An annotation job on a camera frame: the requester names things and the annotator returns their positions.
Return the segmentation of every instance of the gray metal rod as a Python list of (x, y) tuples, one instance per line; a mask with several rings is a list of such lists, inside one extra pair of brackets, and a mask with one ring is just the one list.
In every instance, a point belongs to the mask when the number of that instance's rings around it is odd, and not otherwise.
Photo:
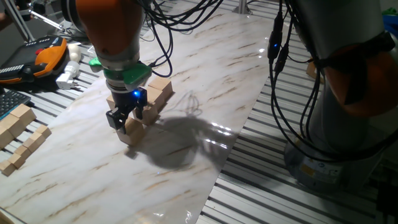
[(33, 42), (35, 39), (30, 33), (29, 28), (27, 27), (25, 21), (23, 20), (21, 14), (19, 13), (14, 1), (12, 0), (1, 0), (4, 7), (7, 9), (9, 16), (11, 16), (12, 21), (17, 27), (20, 35), (26, 42)]
[(239, 14), (244, 14), (245, 13), (244, 9), (246, 7), (246, 4), (247, 4), (247, 0), (239, 0), (239, 7), (238, 7), (238, 13)]

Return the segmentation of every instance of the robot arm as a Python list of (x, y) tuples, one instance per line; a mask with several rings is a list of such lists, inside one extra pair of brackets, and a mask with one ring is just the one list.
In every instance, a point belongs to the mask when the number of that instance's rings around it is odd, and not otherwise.
[(394, 37), (384, 31), (379, 1), (289, 3), (305, 24), (303, 41), (313, 46), (318, 66), (347, 113), (370, 117), (398, 105)]
[(132, 0), (69, 0), (67, 4), (73, 3), (76, 12), (70, 11), (71, 17), (78, 14), (94, 45), (116, 105), (106, 113), (109, 125), (125, 133), (124, 124), (132, 110), (137, 108), (137, 117), (142, 118), (147, 95), (139, 85), (152, 74), (152, 69), (139, 61), (143, 8)]

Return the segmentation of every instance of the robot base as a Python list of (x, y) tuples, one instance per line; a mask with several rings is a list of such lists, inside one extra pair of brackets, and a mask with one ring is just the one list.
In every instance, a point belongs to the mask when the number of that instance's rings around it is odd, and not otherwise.
[[(372, 139), (364, 145), (372, 146), (380, 141), (380, 138), (373, 137)], [(305, 144), (297, 142), (299, 148), (306, 153), (316, 158), (329, 159), (318, 152), (314, 153)], [(378, 153), (369, 159), (360, 161), (326, 163), (304, 156), (289, 143), (285, 147), (285, 164), (290, 174), (302, 185), (323, 193), (338, 190), (357, 192), (367, 181), (371, 172), (381, 160), (381, 156), (382, 153)]]

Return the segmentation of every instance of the wooden cube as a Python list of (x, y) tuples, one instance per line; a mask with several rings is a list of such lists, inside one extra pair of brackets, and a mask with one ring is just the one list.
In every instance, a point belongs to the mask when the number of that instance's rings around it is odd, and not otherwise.
[(159, 112), (164, 104), (164, 96), (162, 94), (162, 91), (148, 86), (147, 98), (148, 98), (148, 105), (155, 106), (157, 111)]
[(173, 93), (172, 82), (167, 78), (156, 77), (149, 86), (162, 91), (165, 100), (168, 100)]
[(13, 139), (12, 134), (6, 128), (0, 126), (0, 149), (6, 147)]
[(12, 163), (12, 165), (14, 165), (17, 169), (19, 169), (22, 165), (24, 165), (25, 163), (25, 159), (22, 158), (22, 156), (14, 153), (9, 159), (8, 161), (10, 163)]
[(9, 161), (0, 162), (0, 171), (6, 176), (10, 176), (17, 168)]
[(142, 124), (146, 125), (146, 126), (150, 126), (152, 125), (157, 118), (157, 109), (156, 109), (156, 105), (154, 106), (145, 106), (144, 109), (142, 110), (142, 119), (138, 119), (136, 116), (136, 109), (134, 109), (134, 111), (132, 111), (132, 115), (134, 116), (134, 119), (141, 122)]
[(36, 129), (37, 133), (43, 135), (44, 138), (48, 138), (51, 135), (51, 130), (49, 127), (47, 127), (46, 125), (40, 125), (39, 128)]
[(24, 160), (32, 154), (25, 146), (19, 146), (14, 153), (20, 155)]
[(126, 121), (126, 134), (122, 134), (120, 131), (116, 131), (120, 141), (128, 144), (129, 146), (135, 146), (145, 136), (143, 125), (135, 119), (128, 118)]
[(114, 104), (114, 100), (112, 95), (109, 95), (106, 99), (106, 101), (108, 102), (109, 108), (111, 108), (111, 110), (113, 110), (115, 108), (115, 104)]
[[(317, 79), (317, 68), (315, 67), (314, 62), (310, 62), (307, 66), (307, 75), (311, 76), (314, 79)], [(325, 84), (323, 77), (321, 76), (320, 82)]]
[(13, 109), (10, 114), (19, 118), (25, 127), (36, 119), (36, 115), (33, 113), (32, 108), (23, 104)]
[(6, 128), (14, 138), (22, 134), (26, 128), (22, 120), (12, 114), (7, 115), (3, 120), (1, 120), (0, 126)]
[(37, 148), (39, 148), (39, 146), (43, 144), (44, 141), (45, 138), (43, 135), (35, 132), (22, 145), (28, 148), (31, 153), (33, 153)]
[(0, 223), (1, 224), (15, 224), (11, 219), (9, 219), (5, 214), (3, 214), (2, 209), (0, 209)]

